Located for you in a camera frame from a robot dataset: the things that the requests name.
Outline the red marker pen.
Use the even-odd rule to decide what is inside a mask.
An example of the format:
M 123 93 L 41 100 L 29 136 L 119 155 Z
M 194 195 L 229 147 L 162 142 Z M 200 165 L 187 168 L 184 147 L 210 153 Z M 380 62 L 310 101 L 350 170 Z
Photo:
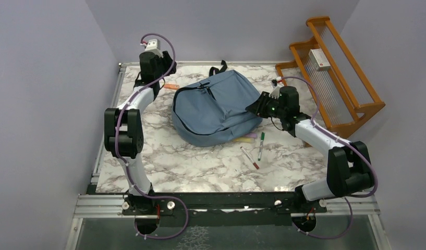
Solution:
M 241 151 L 243 152 L 243 154 L 249 159 L 249 161 L 252 163 L 252 165 L 256 168 L 256 169 L 260 169 L 259 165 L 254 161 L 254 159 L 252 158 L 252 156 L 249 154 L 249 152 L 244 148 L 244 147 L 240 147 Z

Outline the blue student backpack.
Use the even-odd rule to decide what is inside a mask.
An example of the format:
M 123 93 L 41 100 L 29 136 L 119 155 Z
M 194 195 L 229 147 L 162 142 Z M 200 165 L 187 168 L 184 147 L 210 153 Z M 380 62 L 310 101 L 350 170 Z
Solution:
M 241 73 L 211 67 L 206 79 L 182 87 L 174 94 L 172 122 L 178 135 L 197 147 L 229 142 L 252 132 L 262 118 L 248 112 L 260 92 Z

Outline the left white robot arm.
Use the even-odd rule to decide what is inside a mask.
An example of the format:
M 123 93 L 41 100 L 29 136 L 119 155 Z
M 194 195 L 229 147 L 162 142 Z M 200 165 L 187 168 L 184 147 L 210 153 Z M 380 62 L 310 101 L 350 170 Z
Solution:
M 150 196 L 152 184 L 148 179 L 141 152 L 144 133 L 141 115 L 157 98 L 160 82 L 176 72 L 176 63 L 167 51 L 143 52 L 139 55 L 140 72 L 130 96 L 118 107 L 104 112 L 104 147 L 121 164 L 127 178 L 128 194 L 136 199 L 136 207 L 143 214 L 155 209 Z

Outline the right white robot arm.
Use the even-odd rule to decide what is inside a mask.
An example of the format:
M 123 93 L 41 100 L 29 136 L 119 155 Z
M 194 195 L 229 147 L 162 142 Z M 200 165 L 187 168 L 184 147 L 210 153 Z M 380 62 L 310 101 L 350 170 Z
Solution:
M 282 129 L 317 149 L 327 159 L 326 177 L 295 188 L 293 207 L 305 212 L 313 201 L 335 197 L 360 197 L 359 192 L 377 190 L 377 177 L 372 169 L 367 146 L 340 138 L 301 112 L 295 87 L 278 89 L 278 96 L 262 92 L 246 111 L 261 118 L 278 118 Z

